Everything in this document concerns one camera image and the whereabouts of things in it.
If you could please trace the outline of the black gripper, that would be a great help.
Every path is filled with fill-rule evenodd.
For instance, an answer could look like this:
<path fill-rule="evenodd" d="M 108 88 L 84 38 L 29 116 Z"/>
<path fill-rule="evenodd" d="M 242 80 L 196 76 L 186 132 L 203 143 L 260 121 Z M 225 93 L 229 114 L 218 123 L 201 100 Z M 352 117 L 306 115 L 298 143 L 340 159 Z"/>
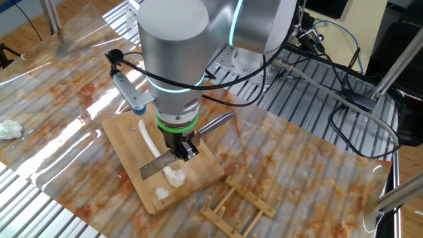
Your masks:
<path fill-rule="evenodd" d="M 169 147 L 169 151 L 183 161 L 189 161 L 199 154 L 196 147 L 199 146 L 199 139 L 196 136 L 195 130 L 191 129 L 187 132 L 170 132 L 159 128 L 164 136 L 165 144 Z"/>

